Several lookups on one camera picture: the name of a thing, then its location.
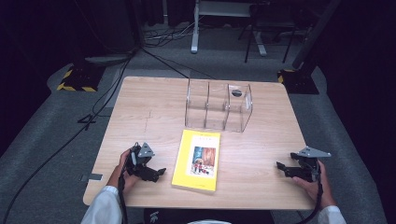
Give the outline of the grey tape strip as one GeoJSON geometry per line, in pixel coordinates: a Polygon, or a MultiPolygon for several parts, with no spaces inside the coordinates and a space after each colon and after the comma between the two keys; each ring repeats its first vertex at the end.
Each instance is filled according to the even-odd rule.
{"type": "Polygon", "coordinates": [[[100,174],[88,174],[88,175],[82,175],[79,179],[81,182],[89,182],[90,180],[94,181],[101,181],[103,175],[100,174]]]}

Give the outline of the slanted dark metal post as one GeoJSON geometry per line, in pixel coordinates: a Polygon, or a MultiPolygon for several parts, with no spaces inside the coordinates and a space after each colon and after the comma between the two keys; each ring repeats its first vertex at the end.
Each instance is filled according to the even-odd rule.
{"type": "Polygon", "coordinates": [[[326,27],[326,24],[332,17],[332,14],[337,9],[341,0],[329,0],[329,4],[325,7],[324,11],[318,16],[316,23],[313,26],[312,31],[307,36],[305,43],[299,53],[297,54],[292,66],[299,69],[306,62],[309,53],[313,50],[315,43],[321,32],[326,27]]]}

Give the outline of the clear acrylic divided organizer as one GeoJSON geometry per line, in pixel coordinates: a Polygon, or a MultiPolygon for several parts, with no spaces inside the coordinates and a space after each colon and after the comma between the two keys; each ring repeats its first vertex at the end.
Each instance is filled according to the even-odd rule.
{"type": "Polygon", "coordinates": [[[242,133],[253,111],[249,84],[190,79],[185,126],[242,133]]]}

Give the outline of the person's left hand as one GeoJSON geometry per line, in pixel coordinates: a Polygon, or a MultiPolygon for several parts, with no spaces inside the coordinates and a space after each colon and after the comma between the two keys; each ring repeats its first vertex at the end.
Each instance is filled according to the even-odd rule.
{"type": "Polygon", "coordinates": [[[119,186],[119,178],[123,176],[124,178],[124,189],[123,193],[128,194],[134,185],[140,180],[138,176],[135,175],[128,175],[126,171],[123,170],[124,163],[127,159],[127,156],[129,155],[129,150],[125,150],[121,155],[120,155],[120,161],[119,164],[114,168],[110,178],[107,181],[108,186],[112,186],[117,188],[119,186]]]}

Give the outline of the yellow book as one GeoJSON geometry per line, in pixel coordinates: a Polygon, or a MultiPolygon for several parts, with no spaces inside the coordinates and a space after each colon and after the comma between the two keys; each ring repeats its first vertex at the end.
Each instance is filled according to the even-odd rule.
{"type": "Polygon", "coordinates": [[[214,192],[219,169],[220,133],[184,130],[172,185],[214,192]]]}

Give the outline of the white desk frame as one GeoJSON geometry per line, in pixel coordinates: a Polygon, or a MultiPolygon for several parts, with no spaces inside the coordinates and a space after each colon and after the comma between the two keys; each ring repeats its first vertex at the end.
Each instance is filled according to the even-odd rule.
{"type": "Polygon", "coordinates": [[[194,23],[191,39],[191,53],[198,52],[199,20],[201,16],[249,17],[250,3],[229,2],[220,0],[195,0],[194,23]]]}

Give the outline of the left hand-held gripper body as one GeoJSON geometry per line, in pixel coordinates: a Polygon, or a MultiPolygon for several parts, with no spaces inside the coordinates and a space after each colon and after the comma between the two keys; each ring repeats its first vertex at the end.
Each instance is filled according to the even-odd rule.
{"type": "Polygon", "coordinates": [[[136,175],[140,178],[142,174],[151,174],[149,167],[147,167],[147,163],[153,156],[154,152],[147,143],[144,143],[142,146],[135,143],[135,145],[130,148],[129,155],[126,160],[127,173],[129,175],[136,175]]]}

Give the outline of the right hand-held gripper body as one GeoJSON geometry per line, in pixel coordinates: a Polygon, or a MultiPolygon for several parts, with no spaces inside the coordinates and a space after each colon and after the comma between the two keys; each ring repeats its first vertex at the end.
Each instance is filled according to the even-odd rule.
{"type": "Polygon", "coordinates": [[[305,147],[298,152],[292,152],[290,157],[299,163],[300,170],[304,173],[304,180],[315,182],[320,176],[318,158],[329,158],[332,154],[313,147],[305,147]]]}

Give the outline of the person's dark clothing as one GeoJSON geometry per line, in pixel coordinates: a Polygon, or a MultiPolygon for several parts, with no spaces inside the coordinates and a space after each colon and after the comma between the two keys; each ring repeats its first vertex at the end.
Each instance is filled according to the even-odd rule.
{"type": "Polygon", "coordinates": [[[211,210],[211,209],[166,209],[144,210],[145,224],[189,224],[196,221],[221,221],[230,224],[275,224],[266,210],[211,210]]]}

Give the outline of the black yellow striped stand base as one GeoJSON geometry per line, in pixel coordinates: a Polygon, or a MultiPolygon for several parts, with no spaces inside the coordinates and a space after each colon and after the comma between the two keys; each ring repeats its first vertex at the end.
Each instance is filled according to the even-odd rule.
{"type": "Polygon", "coordinates": [[[58,91],[98,91],[99,83],[105,72],[105,68],[86,64],[83,67],[71,66],[61,83],[58,85],[58,91]]]}
{"type": "Polygon", "coordinates": [[[318,94],[313,78],[298,70],[279,70],[277,81],[284,85],[288,94],[318,94]]]}

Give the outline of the black chair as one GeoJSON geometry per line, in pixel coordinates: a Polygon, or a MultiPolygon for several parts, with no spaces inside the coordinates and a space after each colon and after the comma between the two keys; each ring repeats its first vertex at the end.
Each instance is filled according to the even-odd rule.
{"type": "Polygon", "coordinates": [[[283,57],[283,63],[289,54],[292,39],[297,31],[297,24],[292,17],[292,0],[256,0],[248,8],[249,21],[239,38],[247,33],[247,50],[245,62],[248,61],[251,41],[260,32],[276,33],[275,39],[284,33],[290,33],[290,40],[283,57]]]}

